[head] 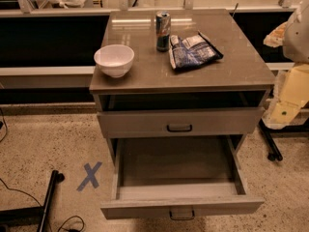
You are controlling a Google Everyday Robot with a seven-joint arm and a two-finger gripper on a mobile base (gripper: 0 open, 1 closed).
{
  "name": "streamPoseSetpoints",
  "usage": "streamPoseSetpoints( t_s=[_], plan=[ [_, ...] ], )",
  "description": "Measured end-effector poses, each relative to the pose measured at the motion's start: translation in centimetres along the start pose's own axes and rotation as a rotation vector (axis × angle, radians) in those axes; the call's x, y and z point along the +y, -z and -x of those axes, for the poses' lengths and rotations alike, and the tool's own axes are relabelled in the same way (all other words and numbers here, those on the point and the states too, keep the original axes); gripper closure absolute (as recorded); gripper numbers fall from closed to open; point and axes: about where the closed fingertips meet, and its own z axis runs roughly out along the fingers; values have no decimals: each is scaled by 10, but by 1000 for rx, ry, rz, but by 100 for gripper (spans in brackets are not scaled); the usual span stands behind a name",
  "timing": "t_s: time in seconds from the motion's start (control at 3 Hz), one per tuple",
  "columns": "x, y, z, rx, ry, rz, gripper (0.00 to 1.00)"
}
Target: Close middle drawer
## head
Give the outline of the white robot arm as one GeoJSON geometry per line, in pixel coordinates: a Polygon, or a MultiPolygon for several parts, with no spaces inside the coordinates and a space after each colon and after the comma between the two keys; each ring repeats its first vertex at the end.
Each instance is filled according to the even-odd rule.
{"type": "Polygon", "coordinates": [[[273,99],[263,116],[268,128],[288,126],[309,102],[309,0],[303,0],[289,17],[264,39],[270,47],[283,47],[283,55],[294,62],[275,77],[273,99]]]}

